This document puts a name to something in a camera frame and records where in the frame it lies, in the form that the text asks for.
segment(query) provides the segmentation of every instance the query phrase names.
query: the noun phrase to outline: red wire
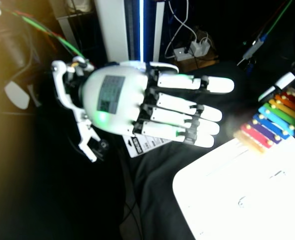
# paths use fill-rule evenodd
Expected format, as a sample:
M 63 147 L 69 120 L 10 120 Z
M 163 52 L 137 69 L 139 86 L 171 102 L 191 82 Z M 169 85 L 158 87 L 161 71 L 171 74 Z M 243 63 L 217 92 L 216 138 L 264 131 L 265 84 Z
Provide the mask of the red wire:
M 277 10 L 273 13 L 273 15 L 258 30 L 252 33 L 251 37 L 253 37 L 253 35 L 255 35 L 257 32 L 261 31 L 277 15 L 277 13 L 281 10 L 283 5 L 286 4 L 286 2 L 287 0 L 282 2 L 282 4 L 277 8 Z

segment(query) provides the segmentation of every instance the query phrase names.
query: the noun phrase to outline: electrical outlet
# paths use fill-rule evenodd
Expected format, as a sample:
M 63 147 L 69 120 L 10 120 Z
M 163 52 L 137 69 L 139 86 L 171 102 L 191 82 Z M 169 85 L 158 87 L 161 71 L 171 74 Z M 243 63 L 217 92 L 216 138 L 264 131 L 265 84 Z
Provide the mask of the electrical outlet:
M 193 58 L 193 55 L 191 53 L 185 53 L 184 51 L 184 47 L 174 49 L 174 55 L 178 62 Z

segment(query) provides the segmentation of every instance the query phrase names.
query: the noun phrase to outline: xylophone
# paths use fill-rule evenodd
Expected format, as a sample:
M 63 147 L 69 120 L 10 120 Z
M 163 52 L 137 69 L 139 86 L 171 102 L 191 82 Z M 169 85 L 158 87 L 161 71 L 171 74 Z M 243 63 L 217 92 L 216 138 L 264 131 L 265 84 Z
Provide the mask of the xylophone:
M 253 118 L 234 133 L 250 149 L 263 154 L 295 135 L 295 89 L 275 94 L 258 109 Z

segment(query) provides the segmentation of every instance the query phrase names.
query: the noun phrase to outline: bright vertical light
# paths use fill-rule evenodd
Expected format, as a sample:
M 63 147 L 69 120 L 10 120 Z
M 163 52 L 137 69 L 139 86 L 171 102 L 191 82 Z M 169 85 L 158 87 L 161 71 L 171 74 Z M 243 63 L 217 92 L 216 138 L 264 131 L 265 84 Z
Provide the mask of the bright vertical light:
M 139 0 L 139 59 L 144 61 L 144 0 Z

